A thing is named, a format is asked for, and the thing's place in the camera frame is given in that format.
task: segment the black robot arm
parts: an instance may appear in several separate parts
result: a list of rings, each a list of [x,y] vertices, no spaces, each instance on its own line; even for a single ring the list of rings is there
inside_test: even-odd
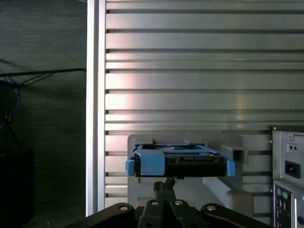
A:
[[[218,204],[201,210],[176,199],[172,183],[156,182],[154,199],[138,203],[136,209],[117,203],[66,228],[271,228]]]

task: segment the dark wall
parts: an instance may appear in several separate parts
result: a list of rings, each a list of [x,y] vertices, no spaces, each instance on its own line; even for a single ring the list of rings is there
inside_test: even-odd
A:
[[[86,67],[86,3],[0,1],[0,70],[80,67]],[[13,128],[37,160],[37,215],[29,227],[62,227],[85,215],[85,79],[85,72],[56,74],[21,91]]]

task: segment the aluminum frame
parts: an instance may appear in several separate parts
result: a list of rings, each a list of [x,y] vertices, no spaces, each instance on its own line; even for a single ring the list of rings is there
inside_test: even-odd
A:
[[[86,216],[105,208],[105,0],[87,1]]]

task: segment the green port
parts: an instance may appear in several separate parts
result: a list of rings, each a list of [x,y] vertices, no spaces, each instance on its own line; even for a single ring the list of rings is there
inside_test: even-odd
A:
[[[287,192],[283,192],[283,197],[285,198],[285,199],[288,199],[288,193]]]

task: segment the corrugated metal wall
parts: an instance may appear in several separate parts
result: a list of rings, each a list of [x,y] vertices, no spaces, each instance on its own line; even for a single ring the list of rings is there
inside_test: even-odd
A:
[[[132,133],[236,135],[244,188],[270,221],[269,125],[304,122],[304,4],[108,0],[106,206],[126,200]]]

